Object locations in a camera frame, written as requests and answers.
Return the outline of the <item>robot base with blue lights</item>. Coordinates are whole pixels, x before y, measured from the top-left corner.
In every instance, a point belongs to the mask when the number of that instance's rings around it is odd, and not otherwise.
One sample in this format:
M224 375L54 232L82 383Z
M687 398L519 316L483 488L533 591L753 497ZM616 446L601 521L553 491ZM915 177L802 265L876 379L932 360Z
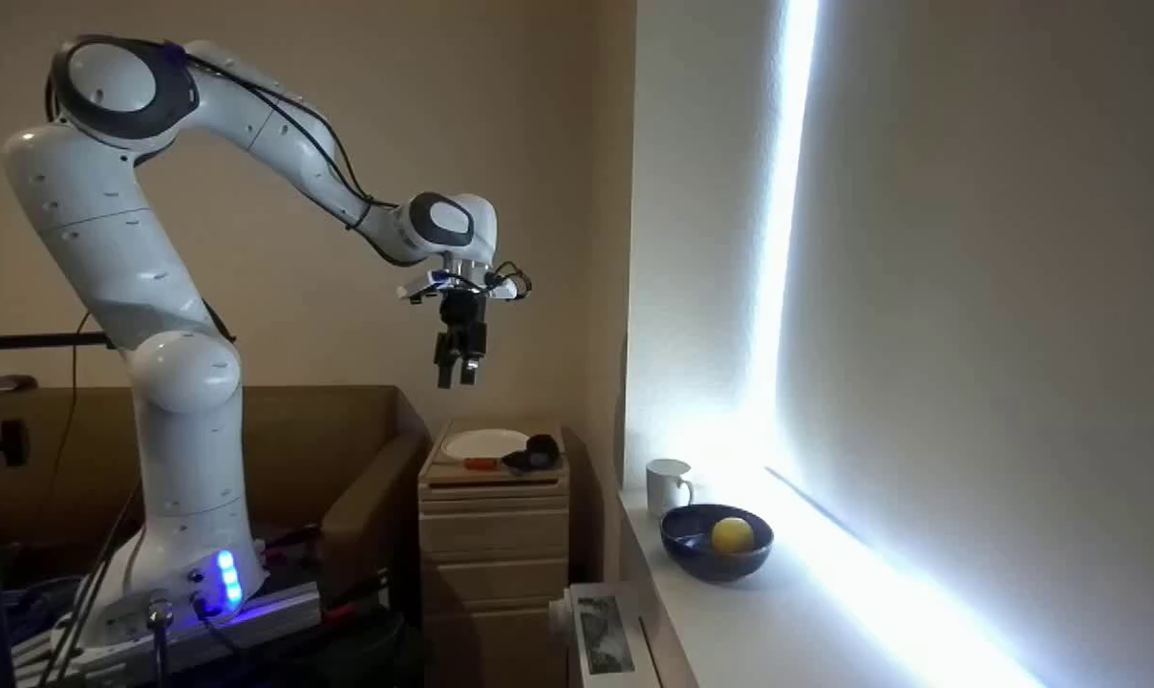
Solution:
M229 549L204 553L185 573L104 602L104 577L127 581L133 559L91 565L68 607L12 647L15 688L127 688L170 679L224 658L252 658L320 624L320 583L296 581L244 591Z

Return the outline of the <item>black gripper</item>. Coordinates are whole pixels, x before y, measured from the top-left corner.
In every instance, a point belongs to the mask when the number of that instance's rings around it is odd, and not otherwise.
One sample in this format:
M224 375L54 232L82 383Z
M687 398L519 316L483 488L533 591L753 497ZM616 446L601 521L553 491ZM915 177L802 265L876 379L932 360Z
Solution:
M476 386L485 355L485 298L469 290L448 290L441 298L441 319L445 319L445 333L436 339L441 389L454 386L454 360L464 360L458 383Z

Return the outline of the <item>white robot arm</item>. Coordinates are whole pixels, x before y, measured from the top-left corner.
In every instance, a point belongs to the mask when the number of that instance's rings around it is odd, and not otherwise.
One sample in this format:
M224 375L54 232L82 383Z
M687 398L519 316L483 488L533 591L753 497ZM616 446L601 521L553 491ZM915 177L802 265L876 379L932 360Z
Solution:
M137 168L208 130L257 158L445 303L441 375L485 355L496 211L469 189L383 203L343 172L309 102L204 43L86 33L54 52L52 119L3 142L10 184L129 365L145 527L114 549L101 607L150 591L244 602L264 583L241 463L241 355L155 215Z

